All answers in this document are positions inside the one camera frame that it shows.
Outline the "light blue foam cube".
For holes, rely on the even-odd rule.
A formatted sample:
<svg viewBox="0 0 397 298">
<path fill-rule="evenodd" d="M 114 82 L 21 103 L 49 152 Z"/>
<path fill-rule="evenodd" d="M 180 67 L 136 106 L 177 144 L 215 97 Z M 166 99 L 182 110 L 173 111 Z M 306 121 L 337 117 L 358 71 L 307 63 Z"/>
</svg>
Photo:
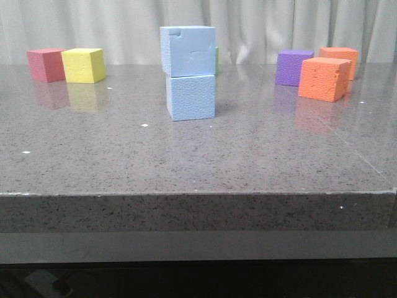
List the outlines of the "light blue foam cube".
<svg viewBox="0 0 397 298">
<path fill-rule="evenodd" d="M 214 27 L 160 27 L 163 71 L 170 77 L 214 75 L 216 29 Z"/>
<path fill-rule="evenodd" d="M 173 121 L 215 116 L 215 75 L 166 77 L 167 109 Z"/>
</svg>

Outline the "yellow foam cube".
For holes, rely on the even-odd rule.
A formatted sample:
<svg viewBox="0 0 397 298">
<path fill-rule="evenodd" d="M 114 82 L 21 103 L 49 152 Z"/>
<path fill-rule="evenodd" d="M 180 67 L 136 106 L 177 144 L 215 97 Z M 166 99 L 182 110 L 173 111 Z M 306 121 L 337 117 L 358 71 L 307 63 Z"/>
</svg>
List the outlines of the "yellow foam cube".
<svg viewBox="0 0 397 298">
<path fill-rule="evenodd" d="M 106 78 L 101 48 L 74 48 L 61 52 L 67 83 L 96 83 Z"/>
</svg>

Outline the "red foam cube far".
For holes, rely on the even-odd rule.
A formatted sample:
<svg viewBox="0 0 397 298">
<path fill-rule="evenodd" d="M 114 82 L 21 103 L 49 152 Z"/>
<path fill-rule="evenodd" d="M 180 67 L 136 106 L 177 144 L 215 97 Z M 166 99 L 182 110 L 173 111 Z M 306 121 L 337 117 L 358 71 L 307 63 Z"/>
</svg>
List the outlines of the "red foam cube far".
<svg viewBox="0 0 397 298">
<path fill-rule="evenodd" d="M 65 80 L 65 71 L 60 48 L 28 50 L 27 59 L 33 80 L 54 82 Z"/>
</svg>

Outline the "orange foam cube rear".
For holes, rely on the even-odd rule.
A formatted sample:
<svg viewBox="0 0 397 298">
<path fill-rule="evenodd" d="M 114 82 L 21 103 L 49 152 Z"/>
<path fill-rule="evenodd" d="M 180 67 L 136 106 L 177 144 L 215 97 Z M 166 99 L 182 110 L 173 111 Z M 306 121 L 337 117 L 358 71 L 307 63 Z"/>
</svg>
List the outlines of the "orange foam cube rear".
<svg viewBox="0 0 397 298">
<path fill-rule="evenodd" d="M 357 60 L 359 52 L 349 47 L 321 47 L 319 49 L 319 56 L 324 58 L 338 58 L 351 61 L 349 79 L 352 81 L 355 78 Z"/>
</svg>

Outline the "orange foam cube front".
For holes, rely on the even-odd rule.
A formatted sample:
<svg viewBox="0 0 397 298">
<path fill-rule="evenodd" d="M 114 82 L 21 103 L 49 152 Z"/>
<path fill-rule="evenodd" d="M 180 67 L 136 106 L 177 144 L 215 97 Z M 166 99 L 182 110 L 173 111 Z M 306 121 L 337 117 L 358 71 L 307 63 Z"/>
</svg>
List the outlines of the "orange foam cube front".
<svg viewBox="0 0 397 298">
<path fill-rule="evenodd" d="M 301 64 L 298 95 L 320 101 L 335 102 L 348 92 L 351 61 L 315 57 Z"/>
</svg>

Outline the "purple foam cube right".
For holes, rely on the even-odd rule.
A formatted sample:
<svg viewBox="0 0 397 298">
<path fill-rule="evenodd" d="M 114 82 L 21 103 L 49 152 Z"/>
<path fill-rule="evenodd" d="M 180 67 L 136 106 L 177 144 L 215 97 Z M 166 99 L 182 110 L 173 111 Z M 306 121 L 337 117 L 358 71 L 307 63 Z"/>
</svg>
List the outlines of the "purple foam cube right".
<svg viewBox="0 0 397 298">
<path fill-rule="evenodd" d="M 277 57 L 275 83 L 284 86 L 299 86 L 302 62 L 313 57 L 314 51 L 282 50 Z"/>
</svg>

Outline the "grey curtain backdrop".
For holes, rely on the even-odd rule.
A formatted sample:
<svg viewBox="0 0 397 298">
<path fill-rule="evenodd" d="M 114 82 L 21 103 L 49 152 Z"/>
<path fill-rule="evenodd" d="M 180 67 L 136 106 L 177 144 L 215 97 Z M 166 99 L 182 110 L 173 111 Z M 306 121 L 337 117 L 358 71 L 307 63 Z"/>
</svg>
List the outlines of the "grey curtain backdrop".
<svg viewBox="0 0 397 298">
<path fill-rule="evenodd" d="M 214 26 L 222 64 L 321 47 L 396 61 L 395 1 L 2 1 L 1 63 L 24 64 L 40 48 L 102 48 L 108 64 L 158 64 L 159 29 L 173 25 Z"/>
</svg>

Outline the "orange foam cube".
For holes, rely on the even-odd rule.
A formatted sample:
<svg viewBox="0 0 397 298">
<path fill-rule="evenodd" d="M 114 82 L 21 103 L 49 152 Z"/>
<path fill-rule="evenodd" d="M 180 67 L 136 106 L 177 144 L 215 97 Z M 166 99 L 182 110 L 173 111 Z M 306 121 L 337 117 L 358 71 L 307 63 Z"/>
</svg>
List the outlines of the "orange foam cube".
<svg viewBox="0 0 397 298">
<path fill-rule="evenodd" d="M 298 95 L 320 101 L 335 102 L 348 92 L 351 61 L 315 57 L 301 64 Z"/>
<path fill-rule="evenodd" d="M 359 52 L 349 47 L 321 47 L 319 49 L 319 56 L 324 58 L 338 58 L 351 61 L 349 79 L 352 81 L 355 78 L 357 60 Z"/>
</svg>

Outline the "green foam cube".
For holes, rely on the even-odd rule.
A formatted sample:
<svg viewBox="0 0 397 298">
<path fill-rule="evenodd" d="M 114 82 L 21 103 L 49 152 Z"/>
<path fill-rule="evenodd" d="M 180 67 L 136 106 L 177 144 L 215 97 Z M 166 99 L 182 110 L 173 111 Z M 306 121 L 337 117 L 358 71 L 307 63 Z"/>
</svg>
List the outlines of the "green foam cube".
<svg viewBox="0 0 397 298">
<path fill-rule="evenodd" d="M 219 48 L 215 47 L 215 75 L 218 75 L 219 69 Z"/>
</svg>

